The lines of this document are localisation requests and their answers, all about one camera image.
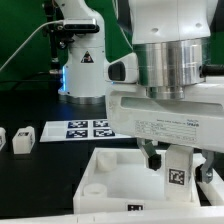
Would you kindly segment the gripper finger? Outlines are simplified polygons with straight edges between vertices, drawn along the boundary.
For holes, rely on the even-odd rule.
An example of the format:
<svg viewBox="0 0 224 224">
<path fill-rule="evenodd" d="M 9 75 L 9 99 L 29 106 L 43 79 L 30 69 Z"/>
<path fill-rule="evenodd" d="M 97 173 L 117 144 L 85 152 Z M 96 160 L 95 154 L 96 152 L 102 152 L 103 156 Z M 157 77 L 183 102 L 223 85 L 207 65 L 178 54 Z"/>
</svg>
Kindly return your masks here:
<svg viewBox="0 0 224 224">
<path fill-rule="evenodd" d="M 196 180 L 209 184 L 213 179 L 213 165 L 215 153 L 213 151 L 203 150 L 202 156 L 205 162 L 195 169 Z"/>
</svg>

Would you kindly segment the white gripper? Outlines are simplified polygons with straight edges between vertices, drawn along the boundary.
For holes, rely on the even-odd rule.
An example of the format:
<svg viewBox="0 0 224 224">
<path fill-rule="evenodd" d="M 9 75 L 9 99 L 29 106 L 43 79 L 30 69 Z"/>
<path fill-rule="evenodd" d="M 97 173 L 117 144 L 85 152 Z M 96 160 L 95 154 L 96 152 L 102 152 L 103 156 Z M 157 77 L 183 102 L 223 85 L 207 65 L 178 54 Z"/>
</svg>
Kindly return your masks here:
<svg viewBox="0 0 224 224">
<path fill-rule="evenodd" d="M 154 171 L 161 155 L 151 140 L 224 152 L 224 78 L 187 86 L 181 100 L 151 99 L 140 85 L 111 84 L 106 113 L 114 132 L 138 138 L 146 167 Z"/>
</svg>

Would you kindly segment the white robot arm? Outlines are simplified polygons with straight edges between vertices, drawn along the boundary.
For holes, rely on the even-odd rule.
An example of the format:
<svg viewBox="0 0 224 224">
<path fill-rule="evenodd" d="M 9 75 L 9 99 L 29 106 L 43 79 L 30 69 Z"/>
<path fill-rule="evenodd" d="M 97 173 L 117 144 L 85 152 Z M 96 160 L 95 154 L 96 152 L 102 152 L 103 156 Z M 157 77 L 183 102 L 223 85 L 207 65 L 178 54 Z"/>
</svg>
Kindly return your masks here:
<svg viewBox="0 0 224 224">
<path fill-rule="evenodd" d="M 219 0 L 117 0 L 119 24 L 132 34 L 130 54 L 107 62 L 84 41 L 65 65 L 65 85 L 75 73 L 98 71 L 110 82 L 106 95 L 111 128 L 141 141 L 156 140 L 202 150 L 200 181 L 213 178 L 216 152 L 224 149 L 224 83 L 209 63 L 210 25 Z"/>
</svg>

